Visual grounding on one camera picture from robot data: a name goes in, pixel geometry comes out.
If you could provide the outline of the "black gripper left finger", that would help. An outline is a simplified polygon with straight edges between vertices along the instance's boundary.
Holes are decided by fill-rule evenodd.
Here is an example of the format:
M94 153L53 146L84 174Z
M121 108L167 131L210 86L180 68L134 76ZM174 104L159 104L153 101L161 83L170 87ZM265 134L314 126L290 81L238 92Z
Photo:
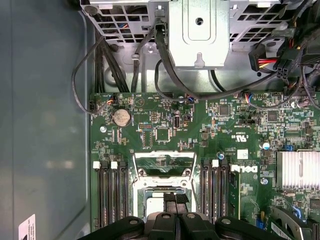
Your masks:
M174 240L177 229L174 193L163 194L164 212L154 212L147 222L127 216L82 237L83 240Z

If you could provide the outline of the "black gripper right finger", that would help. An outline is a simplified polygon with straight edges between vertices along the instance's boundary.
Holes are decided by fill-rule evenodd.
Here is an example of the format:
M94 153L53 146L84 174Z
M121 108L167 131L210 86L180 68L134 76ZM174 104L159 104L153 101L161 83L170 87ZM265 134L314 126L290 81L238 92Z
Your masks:
M282 240L281 236L267 232L231 216L222 216L211 223L205 216L189 212L185 194L176 195L176 213L182 224L185 240Z

